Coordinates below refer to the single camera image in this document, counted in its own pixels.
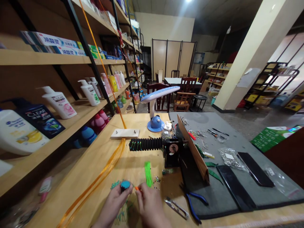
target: concrete floor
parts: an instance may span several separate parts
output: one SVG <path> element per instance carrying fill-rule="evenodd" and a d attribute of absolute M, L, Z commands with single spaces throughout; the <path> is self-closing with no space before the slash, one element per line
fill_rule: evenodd
<path fill-rule="evenodd" d="M 274 109 L 267 114 L 257 113 L 253 109 L 245 110 L 239 108 L 237 108 L 235 113 L 220 113 L 211 106 L 212 98 L 207 95 L 207 92 L 201 92 L 200 94 L 208 97 L 203 108 L 204 112 L 216 112 L 249 141 L 266 127 L 294 127 L 297 124 L 304 124 L 303 114 L 292 115 L 283 109 Z M 170 112 L 173 112 L 173 107 L 174 104 L 170 103 Z M 148 104 L 139 104 L 137 113 L 148 113 Z"/>

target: black coil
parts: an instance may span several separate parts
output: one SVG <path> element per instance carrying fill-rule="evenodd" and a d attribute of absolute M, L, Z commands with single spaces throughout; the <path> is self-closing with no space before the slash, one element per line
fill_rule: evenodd
<path fill-rule="evenodd" d="M 129 148 L 130 151 L 159 150 L 162 148 L 162 139 L 131 139 Z"/>

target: wooden workbench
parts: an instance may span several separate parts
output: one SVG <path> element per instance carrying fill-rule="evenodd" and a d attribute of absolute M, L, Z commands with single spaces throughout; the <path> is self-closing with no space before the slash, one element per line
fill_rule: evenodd
<path fill-rule="evenodd" d="M 167 113 L 159 113 L 159 115 L 163 121 L 169 120 Z M 160 133 L 151 133 L 147 130 L 147 122 L 150 120 L 149 114 L 125 114 L 123 117 L 128 128 L 140 129 L 140 138 L 148 138 L 150 134 L 160 136 Z M 123 128 L 119 115 L 115 115 L 102 133 L 99 134 L 98 138 L 86 150 L 57 189 L 41 206 L 27 227 L 54 228 L 57 226 L 69 206 L 95 180 L 119 145 L 120 140 L 110 139 L 115 128 Z M 162 152 L 160 150 L 131 152 L 128 146 L 126 146 L 115 168 L 83 205 L 70 227 L 87 228 L 94 223 L 112 183 L 122 179 L 130 180 L 134 185 L 144 182 L 145 161 L 151 162 L 152 175 L 161 178 L 161 184 L 155 184 L 155 187 L 161 189 L 161 196 L 164 198 L 167 195 L 173 198 L 181 207 L 189 211 L 186 199 L 178 186 L 182 181 L 180 172 L 166 176 L 161 175 L 164 167 Z M 128 222 L 121 221 L 119 225 L 114 225 L 114 227 L 141 227 L 137 198 L 134 192 L 128 199 L 128 204 L 130 203 L 134 204 L 129 209 Z M 173 227 L 197 227 L 192 217 L 187 221 L 184 220 L 165 203 L 164 211 Z M 241 224 L 264 226 L 299 220 L 304 220 L 304 204 L 202 220 L 202 225 L 203 227 L 235 226 Z"/>

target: desk lamp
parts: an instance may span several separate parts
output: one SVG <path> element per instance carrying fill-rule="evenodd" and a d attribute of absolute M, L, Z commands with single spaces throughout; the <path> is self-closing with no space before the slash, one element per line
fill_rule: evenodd
<path fill-rule="evenodd" d="M 173 93 L 180 89 L 179 86 L 171 86 L 161 90 L 157 90 L 153 93 L 146 95 L 140 102 L 145 104 L 150 102 L 150 122 L 147 124 L 147 128 L 151 132 L 160 132 L 164 129 L 165 123 L 161 120 L 159 115 L 154 116 L 154 104 L 157 98 L 165 96 L 169 93 Z"/>

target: pillar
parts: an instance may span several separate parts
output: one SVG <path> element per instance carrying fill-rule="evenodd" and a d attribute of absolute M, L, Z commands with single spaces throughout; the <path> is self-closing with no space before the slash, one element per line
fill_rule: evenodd
<path fill-rule="evenodd" d="M 242 88 L 236 87 L 240 78 L 251 67 L 263 70 L 303 9 L 304 0 L 263 0 L 213 104 L 215 109 L 235 111 L 256 79 Z"/>

